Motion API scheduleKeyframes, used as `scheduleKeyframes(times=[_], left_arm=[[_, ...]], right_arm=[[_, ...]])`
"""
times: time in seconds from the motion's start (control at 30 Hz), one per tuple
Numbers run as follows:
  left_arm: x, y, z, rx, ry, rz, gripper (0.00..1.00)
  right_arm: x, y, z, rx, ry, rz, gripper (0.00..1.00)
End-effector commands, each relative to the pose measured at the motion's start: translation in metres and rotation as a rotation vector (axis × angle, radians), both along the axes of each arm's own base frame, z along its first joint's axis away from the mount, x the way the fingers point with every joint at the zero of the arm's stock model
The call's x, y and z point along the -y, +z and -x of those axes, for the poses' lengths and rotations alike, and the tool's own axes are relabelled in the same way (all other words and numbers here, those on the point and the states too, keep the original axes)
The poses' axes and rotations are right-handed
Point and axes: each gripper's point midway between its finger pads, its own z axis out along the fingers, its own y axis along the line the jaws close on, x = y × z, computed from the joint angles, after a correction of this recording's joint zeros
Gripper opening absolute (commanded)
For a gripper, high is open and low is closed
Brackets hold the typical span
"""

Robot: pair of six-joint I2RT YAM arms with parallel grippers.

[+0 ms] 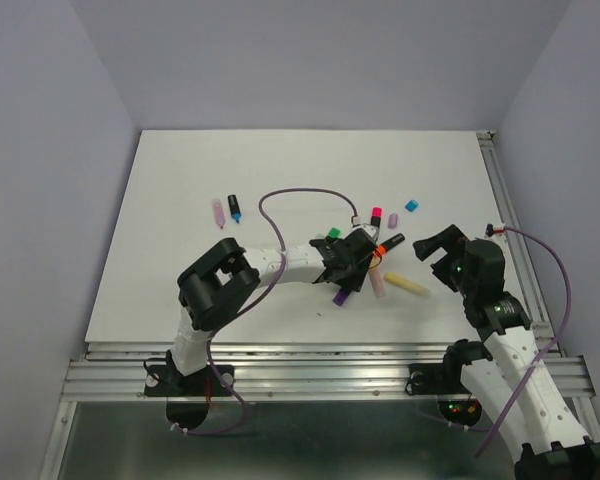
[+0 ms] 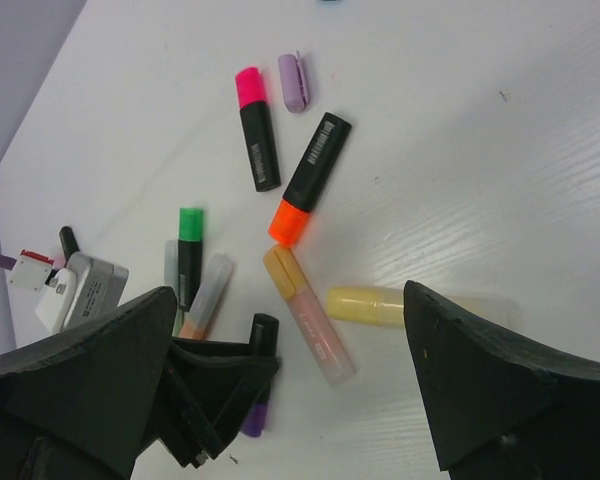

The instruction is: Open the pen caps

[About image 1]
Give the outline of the black highlighter purple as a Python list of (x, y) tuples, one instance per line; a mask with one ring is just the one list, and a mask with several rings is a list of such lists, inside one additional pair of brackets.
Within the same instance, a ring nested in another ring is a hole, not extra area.
[(334, 298), (332, 299), (332, 302), (336, 305), (336, 306), (343, 306), (344, 303), (347, 301), (347, 299), (349, 298), (349, 296), (351, 295), (351, 291), (345, 288), (341, 288), (336, 295), (334, 296)]

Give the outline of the blue highlighter cap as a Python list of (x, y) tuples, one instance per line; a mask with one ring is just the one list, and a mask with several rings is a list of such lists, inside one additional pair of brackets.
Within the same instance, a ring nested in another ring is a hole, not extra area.
[(405, 205), (405, 209), (409, 212), (414, 212), (418, 208), (419, 203), (416, 200), (409, 200)]

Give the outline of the pastel purple cap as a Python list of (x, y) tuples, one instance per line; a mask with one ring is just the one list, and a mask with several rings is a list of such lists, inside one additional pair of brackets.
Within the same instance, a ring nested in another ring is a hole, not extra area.
[(389, 215), (389, 219), (387, 222), (387, 226), (389, 229), (395, 229), (398, 225), (398, 214), (397, 213), (392, 213)]

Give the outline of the black highlighter blue tip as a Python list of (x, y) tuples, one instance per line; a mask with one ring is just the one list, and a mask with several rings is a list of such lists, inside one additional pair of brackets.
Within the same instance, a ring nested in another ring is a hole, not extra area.
[(240, 209), (240, 205), (235, 194), (231, 194), (227, 197), (228, 207), (230, 211), (231, 218), (237, 223), (240, 223), (242, 213)]

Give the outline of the pastel purple highlighter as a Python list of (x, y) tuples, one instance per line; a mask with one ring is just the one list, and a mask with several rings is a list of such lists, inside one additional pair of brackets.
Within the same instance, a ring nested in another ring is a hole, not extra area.
[(211, 201), (214, 222), (220, 228), (223, 229), (226, 224), (226, 219), (224, 215), (223, 205), (220, 199), (213, 199)]

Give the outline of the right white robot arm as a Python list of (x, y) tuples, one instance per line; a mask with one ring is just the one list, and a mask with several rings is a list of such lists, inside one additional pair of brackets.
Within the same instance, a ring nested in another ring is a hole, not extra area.
[(405, 391), (415, 395), (469, 394), (492, 427), (484, 441), (501, 436), (518, 479), (600, 479), (600, 441), (579, 423), (556, 386), (521, 302), (505, 289), (506, 261), (488, 226), (483, 239), (457, 226), (413, 244), (424, 261), (444, 255), (433, 275), (461, 295), (478, 340), (450, 345), (439, 364), (412, 364)]

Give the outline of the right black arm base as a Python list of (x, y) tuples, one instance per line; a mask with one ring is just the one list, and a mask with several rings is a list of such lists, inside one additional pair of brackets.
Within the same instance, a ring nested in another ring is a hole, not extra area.
[(488, 360), (448, 367), (442, 363), (411, 363), (405, 391), (417, 395), (467, 395), (479, 397), (505, 385), (496, 365)]

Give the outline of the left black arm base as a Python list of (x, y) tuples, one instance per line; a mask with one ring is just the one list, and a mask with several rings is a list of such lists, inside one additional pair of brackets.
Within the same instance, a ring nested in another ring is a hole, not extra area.
[(181, 375), (174, 367), (164, 362), (144, 364), (147, 397), (230, 397), (231, 393), (222, 386), (210, 366), (189, 375)]

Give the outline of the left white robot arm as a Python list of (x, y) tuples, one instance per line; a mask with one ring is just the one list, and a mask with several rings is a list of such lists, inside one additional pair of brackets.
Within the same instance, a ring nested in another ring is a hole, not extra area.
[(358, 291), (377, 239), (377, 227), (361, 224), (343, 238), (314, 238), (281, 250), (245, 249), (234, 238), (220, 240), (177, 279), (181, 320), (168, 350), (168, 382), (182, 394), (201, 386), (209, 340), (239, 316), (259, 288), (331, 283)]

